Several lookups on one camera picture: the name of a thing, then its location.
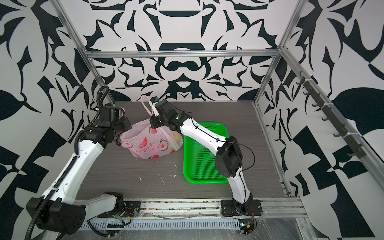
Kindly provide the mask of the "pink plastic bag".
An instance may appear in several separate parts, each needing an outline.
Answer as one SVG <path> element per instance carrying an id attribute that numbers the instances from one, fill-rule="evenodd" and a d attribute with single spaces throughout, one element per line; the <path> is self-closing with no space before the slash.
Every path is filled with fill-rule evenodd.
<path id="1" fill-rule="evenodd" d="M 183 137 L 168 127 L 153 129 L 150 119 L 132 125 L 120 136 L 122 147 L 140 159 L 156 159 L 177 152 L 183 146 Z"/>

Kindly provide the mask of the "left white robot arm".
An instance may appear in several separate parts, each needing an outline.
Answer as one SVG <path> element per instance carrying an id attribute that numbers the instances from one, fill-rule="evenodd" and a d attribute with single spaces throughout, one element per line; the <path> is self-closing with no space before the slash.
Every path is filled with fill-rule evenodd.
<path id="1" fill-rule="evenodd" d="M 97 113 L 91 122 L 80 130 L 74 141 L 74 153 L 41 197 L 31 198 L 26 209 L 32 220 L 25 239 L 30 240 L 35 227 L 59 233 L 59 240 L 74 234 L 85 222 L 102 215 L 119 215 L 125 207 L 120 193 L 105 192 L 101 196 L 76 204 L 76 197 L 91 166 L 110 143 L 120 146 L 122 133 L 132 125 L 122 108 L 104 105 L 109 87 L 97 92 Z"/>

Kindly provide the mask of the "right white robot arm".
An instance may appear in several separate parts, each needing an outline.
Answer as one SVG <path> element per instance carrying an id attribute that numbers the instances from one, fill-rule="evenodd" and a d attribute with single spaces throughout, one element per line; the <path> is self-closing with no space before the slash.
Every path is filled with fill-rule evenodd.
<path id="1" fill-rule="evenodd" d="M 168 127 L 194 139 L 215 155 L 216 169 L 228 179 L 238 212 L 249 211 L 254 198 L 244 178 L 242 144 L 233 136 L 226 138 L 206 129 L 193 119 L 190 112 L 183 112 L 166 100 L 152 97 L 150 106 L 153 129 Z"/>

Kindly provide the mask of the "green plastic basket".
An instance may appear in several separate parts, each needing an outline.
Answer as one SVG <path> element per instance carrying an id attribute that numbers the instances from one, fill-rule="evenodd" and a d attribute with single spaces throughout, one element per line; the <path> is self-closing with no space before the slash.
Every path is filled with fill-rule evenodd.
<path id="1" fill-rule="evenodd" d="M 193 138 L 184 138 L 184 177 L 191 184 L 227 184 L 216 169 L 216 156 Z"/>

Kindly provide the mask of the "small circuit board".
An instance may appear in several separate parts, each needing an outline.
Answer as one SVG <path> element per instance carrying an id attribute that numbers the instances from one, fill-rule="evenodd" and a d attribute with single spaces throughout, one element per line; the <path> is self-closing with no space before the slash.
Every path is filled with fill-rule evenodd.
<path id="1" fill-rule="evenodd" d="M 249 235 L 256 229 L 256 227 L 257 221 L 255 218 L 239 220 L 239 231 L 242 235 Z"/>

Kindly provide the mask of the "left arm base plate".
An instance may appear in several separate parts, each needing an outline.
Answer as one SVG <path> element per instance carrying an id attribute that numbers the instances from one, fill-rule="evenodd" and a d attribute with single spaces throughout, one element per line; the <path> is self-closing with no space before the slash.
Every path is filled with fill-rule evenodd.
<path id="1" fill-rule="evenodd" d="M 98 215 L 98 218 L 114 218 L 119 215 L 121 218 L 133 217 L 140 213 L 141 201 L 124 201 L 121 207 L 115 210 Z"/>

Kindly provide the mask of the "aluminium frame rail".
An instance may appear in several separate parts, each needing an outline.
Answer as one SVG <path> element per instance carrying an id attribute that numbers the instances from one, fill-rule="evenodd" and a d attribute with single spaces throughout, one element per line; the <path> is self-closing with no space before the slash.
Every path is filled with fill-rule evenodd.
<path id="1" fill-rule="evenodd" d="M 85 51 L 89 59 L 183 58 L 183 57 L 274 57 L 277 50 L 184 50 L 184 51 Z"/>

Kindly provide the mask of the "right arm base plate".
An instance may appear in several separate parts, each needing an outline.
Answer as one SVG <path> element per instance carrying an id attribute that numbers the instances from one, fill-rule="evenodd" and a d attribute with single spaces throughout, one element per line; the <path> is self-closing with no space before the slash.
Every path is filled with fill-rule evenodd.
<path id="1" fill-rule="evenodd" d="M 249 199 L 244 205 L 235 200 L 221 200 L 221 214 L 224 217 L 261 216 L 262 213 L 260 200 Z"/>

